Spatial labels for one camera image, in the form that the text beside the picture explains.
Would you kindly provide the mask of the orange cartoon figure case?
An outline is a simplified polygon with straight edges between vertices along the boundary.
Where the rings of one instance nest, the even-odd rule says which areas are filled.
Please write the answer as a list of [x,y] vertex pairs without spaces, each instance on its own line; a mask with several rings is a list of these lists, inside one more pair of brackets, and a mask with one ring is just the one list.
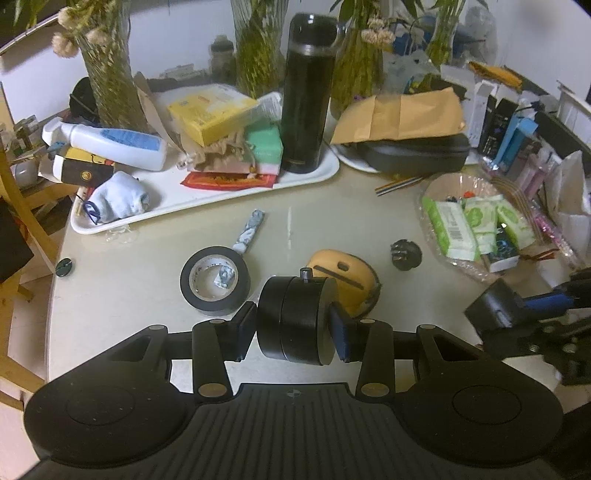
[[307,266],[315,277],[335,279],[339,303],[353,319],[368,317],[378,303],[382,289],[380,278],[360,257],[324,249],[315,252]]

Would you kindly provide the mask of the black cylinder tube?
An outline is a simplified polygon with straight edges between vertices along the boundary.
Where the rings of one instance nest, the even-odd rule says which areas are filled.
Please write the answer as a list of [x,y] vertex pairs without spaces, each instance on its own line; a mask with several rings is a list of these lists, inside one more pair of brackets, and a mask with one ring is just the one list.
[[490,285],[464,314],[479,335],[513,328],[527,320],[525,301],[503,279]]

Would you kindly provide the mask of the black electrical tape roll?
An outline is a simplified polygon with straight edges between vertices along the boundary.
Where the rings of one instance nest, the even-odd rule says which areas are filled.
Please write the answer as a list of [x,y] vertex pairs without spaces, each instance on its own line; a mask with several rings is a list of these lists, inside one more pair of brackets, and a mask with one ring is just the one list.
[[223,246],[194,253],[179,277],[184,300],[207,315],[228,315],[238,309],[249,297],[250,284],[245,259]]

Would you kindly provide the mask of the black round weight disc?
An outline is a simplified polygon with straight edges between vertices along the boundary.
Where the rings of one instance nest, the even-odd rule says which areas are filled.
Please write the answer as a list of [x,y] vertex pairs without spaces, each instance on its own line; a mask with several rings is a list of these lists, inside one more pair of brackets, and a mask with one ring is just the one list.
[[263,355],[293,363],[329,365],[335,355],[329,307],[337,299],[335,279],[315,277],[308,267],[294,277],[270,277],[257,305],[256,336]]

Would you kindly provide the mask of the small black mount knob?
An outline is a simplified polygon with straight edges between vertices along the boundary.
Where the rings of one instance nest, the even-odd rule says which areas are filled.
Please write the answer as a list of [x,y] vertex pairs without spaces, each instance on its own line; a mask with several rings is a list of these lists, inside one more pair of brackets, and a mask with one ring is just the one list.
[[410,271],[422,263],[423,253],[415,242],[401,239],[391,245],[391,260],[400,271]]

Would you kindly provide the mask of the grey patterned stick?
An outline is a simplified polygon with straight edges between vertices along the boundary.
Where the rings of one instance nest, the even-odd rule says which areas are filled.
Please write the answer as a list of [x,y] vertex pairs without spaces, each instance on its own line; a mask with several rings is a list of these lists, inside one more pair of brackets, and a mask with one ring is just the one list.
[[240,232],[238,238],[235,240],[235,244],[232,245],[233,251],[240,255],[245,254],[247,249],[249,249],[249,245],[252,243],[254,236],[256,236],[257,230],[262,226],[265,217],[266,213],[262,210],[256,209],[252,211],[245,227],[243,227],[242,232]]

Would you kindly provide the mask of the green tissue pack right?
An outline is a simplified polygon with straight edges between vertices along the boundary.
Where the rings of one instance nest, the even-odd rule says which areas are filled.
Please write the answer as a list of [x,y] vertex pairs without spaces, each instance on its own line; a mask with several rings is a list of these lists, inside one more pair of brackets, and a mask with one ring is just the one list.
[[498,201],[496,211],[505,232],[519,250],[536,243],[536,237],[529,222],[509,201],[505,199]]

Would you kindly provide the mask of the green tissue pack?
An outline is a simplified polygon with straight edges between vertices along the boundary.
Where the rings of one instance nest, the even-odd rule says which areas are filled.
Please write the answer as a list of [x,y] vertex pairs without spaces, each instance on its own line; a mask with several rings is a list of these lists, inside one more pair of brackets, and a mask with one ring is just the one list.
[[496,251],[498,216],[496,203],[502,195],[472,197],[464,201],[464,215],[477,240],[481,255]]
[[505,232],[519,250],[536,243],[536,237],[529,222],[509,201],[505,199],[498,201],[496,211]]
[[437,243],[445,257],[461,261],[478,259],[478,242],[459,203],[434,201],[424,196],[422,206],[431,221]]

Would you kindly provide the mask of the wicker basket with tissues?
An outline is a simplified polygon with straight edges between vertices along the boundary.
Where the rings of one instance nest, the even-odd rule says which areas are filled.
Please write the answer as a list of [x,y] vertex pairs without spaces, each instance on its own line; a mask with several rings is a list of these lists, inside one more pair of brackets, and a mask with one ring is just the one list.
[[542,207],[501,177],[436,175],[418,210],[436,257],[484,284],[515,286],[548,273],[554,285],[588,266]]

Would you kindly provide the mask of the green tissue pack middle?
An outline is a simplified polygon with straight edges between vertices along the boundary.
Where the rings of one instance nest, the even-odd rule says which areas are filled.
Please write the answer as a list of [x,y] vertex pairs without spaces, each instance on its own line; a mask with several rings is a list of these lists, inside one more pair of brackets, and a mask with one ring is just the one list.
[[496,203],[502,195],[472,197],[464,201],[464,215],[477,240],[481,255],[496,251],[498,216]]

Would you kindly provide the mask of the green tissue pack left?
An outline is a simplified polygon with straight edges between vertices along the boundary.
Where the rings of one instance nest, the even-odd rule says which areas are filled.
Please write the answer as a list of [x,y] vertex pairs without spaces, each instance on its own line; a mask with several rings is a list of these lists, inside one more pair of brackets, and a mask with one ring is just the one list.
[[459,203],[434,201],[424,196],[422,206],[431,221],[437,243],[445,257],[461,261],[478,259],[478,242]]

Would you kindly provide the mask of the chopsticks pair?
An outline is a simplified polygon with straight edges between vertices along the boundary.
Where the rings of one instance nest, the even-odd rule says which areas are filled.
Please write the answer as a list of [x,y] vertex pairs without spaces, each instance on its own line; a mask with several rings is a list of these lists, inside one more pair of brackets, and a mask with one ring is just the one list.
[[384,196],[384,195],[387,195],[387,194],[392,193],[394,191],[398,191],[398,190],[401,190],[401,189],[404,189],[407,187],[417,185],[424,180],[425,180],[425,178],[423,176],[411,177],[411,178],[406,178],[406,179],[398,179],[396,181],[390,182],[390,183],[383,185],[381,187],[377,187],[375,189],[375,193],[377,196]]

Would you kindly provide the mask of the red packet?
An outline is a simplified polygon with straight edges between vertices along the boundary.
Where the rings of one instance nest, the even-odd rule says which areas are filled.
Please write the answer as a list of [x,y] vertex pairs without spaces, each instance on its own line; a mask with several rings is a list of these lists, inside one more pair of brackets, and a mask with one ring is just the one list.
[[240,191],[250,188],[271,188],[276,175],[266,174],[221,174],[214,172],[191,172],[181,182],[190,189],[208,191]]

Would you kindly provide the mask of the small black round cap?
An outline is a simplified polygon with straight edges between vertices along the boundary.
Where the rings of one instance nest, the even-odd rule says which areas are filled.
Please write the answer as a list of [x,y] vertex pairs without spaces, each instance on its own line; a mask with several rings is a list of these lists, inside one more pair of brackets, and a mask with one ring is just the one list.
[[55,265],[55,275],[59,278],[68,276],[73,270],[74,262],[71,258],[65,257]]

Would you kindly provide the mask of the white rolled sock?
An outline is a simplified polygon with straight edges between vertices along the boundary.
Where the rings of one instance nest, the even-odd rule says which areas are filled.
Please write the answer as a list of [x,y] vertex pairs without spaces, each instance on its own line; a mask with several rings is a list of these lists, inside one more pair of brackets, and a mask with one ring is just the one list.
[[123,171],[116,171],[83,202],[86,215],[95,225],[143,214],[149,206],[150,197],[145,187]]

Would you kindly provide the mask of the blue carton box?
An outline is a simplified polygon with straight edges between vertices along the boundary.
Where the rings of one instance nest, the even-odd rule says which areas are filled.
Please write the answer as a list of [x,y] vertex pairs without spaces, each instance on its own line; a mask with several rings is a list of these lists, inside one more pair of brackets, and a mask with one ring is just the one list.
[[537,128],[538,124],[533,119],[514,115],[493,160],[493,169],[500,171],[502,174],[507,174],[521,149],[523,141],[532,136]]

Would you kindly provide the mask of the crumpled brown paper bag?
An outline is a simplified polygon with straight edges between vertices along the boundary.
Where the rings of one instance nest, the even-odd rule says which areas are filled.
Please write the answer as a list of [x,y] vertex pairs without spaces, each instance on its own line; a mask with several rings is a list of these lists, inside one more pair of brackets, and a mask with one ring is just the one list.
[[257,173],[256,156],[245,138],[245,129],[232,132],[207,146],[201,146],[181,133],[180,143],[185,156],[176,163],[179,170],[238,175]]

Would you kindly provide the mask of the black zip case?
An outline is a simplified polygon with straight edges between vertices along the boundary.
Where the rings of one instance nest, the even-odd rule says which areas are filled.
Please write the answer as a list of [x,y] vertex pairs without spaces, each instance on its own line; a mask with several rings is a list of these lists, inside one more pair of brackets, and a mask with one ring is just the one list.
[[471,150],[463,134],[407,140],[366,141],[345,144],[349,159],[359,159],[384,174],[411,177],[462,169]]

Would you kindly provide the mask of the wooden chair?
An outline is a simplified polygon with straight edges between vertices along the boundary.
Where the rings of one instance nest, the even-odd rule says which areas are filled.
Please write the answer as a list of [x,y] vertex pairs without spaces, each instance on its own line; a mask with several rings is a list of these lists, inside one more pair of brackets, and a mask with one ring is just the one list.
[[9,356],[9,341],[17,298],[30,301],[33,292],[21,284],[24,267],[40,257],[50,273],[58,263],[59,245],[35,217],[33,210],[75,194],[76,186],[46,179],[33,193],[22,193],[10,169],[7,150],[1,149],[1,380],[17,395],[1,393],[1,403],[22,412],[26,397],[45,380]]

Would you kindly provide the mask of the green box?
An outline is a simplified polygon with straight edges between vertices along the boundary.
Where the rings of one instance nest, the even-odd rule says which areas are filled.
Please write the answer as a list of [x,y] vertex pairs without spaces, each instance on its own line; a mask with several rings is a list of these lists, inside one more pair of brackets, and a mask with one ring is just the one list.
[[280,174],[283,159],[283,143],[280,129],[276,124],[259,122],[245,129],[245,141],[249,144],[250,152],[256,158],[256,169],[259,174]]

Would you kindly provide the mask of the white blue lotion bottle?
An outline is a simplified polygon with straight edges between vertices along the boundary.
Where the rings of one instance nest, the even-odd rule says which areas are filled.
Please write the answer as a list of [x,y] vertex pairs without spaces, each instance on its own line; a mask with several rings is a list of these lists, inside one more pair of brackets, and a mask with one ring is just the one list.
[[42,128],[42,140],[70,145],[115,163],[147,171],[160,171],[166,160],[166,142],[158,136],[127,129],[71,124],[55,117]]

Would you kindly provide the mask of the black cloth on chair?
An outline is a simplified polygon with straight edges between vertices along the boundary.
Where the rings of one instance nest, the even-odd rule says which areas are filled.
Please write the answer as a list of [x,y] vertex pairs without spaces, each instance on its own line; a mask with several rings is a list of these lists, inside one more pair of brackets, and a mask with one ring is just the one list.
[[0,282],[3,283],[21,270],[32,258],[21,231],[13,218],[8,204],[0,203]]

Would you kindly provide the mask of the black yellow tube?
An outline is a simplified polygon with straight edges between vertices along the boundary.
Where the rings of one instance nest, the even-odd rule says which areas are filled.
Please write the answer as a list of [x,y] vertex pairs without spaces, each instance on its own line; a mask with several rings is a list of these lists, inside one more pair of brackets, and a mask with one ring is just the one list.
[[38,175],[55,183],[96,188],[115,173],[115,164],[69,145],[50,147],[40,160]]

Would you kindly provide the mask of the brown paper envelope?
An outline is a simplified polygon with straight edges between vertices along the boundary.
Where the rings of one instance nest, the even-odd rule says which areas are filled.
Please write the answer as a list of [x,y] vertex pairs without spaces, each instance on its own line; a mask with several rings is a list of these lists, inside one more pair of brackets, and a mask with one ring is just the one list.
[[464,131],[464,112],[452,88],[414,95],[383,94],[349,105],[332,144],[448,137]]

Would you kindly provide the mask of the yellow cardboard box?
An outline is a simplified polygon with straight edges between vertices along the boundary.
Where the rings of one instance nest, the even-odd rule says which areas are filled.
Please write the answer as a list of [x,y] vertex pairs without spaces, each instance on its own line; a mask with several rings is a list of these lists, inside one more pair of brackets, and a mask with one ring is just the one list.
[[199,88],[169,103],[167,110],[176,126],[202,147],[262,118],[259,101],[221,84]]

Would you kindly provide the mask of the black hat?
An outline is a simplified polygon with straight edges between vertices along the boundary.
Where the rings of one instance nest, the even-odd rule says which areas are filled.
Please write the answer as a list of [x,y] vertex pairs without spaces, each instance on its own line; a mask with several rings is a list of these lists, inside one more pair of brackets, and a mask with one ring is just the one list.
[[100,118],[96,101],[88,77],[83,77],[75,85],[69,96],[71,117],[81,123],[99,126]]

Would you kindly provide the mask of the glass vase right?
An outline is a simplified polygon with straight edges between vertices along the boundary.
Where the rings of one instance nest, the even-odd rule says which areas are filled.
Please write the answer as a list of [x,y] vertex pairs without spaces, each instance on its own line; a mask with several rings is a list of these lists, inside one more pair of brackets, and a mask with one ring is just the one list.
[[332,2],[338,20],[346,26],[332,79],[331,112],[339,119],[356,100],[375,94],[383,80],[383,52],[391,51],[394,33],[383,17],[384,1]]

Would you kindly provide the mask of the glass vase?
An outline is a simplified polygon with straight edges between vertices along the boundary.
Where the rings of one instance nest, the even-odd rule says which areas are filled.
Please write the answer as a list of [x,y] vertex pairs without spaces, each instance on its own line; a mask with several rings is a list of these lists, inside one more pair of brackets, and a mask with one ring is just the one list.
[[332,2],[338,20],[346,26],[332,79],[331,112],[339,119],[356,100],[375,94],[383,80],[383,52],[391,51],[394,33],[383,17],[384,1]]
[[259,99],[280,88],[280,53],[287,1],[231,0],[236,41],[236,79],[243,94]]
[[129,60],[130,3],[68,1],[57,21],[62,30],[53,35],[53,52],[60,58],[82,56],[100,123],[147,132]]

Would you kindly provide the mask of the black thermos bottle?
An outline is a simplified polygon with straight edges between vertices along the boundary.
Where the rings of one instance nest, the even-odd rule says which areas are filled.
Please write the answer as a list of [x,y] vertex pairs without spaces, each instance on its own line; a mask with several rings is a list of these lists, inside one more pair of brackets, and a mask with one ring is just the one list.
[[290,21],[280,136],[283,170],[307,174],[320,165],[335,58],[344,27],[334,17],[297,13]]

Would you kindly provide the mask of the glass vase middle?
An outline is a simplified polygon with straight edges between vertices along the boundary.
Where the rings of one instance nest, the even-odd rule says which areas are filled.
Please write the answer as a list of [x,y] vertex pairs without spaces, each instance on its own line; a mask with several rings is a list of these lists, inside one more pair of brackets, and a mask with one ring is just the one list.
[[236,41],[236,79],[243,94],[259,99],[280,88],[280,53],[287,1],[231,0]]

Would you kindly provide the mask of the glass vase left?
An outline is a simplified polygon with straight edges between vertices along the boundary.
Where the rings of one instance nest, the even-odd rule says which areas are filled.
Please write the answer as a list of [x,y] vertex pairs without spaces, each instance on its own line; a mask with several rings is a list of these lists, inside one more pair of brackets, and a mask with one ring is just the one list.
[[53,52],[60,58],[82,56],[100,123],[147,132],[129,60],[130,3],[68,1],[57,21],[62,30],[53,35]]

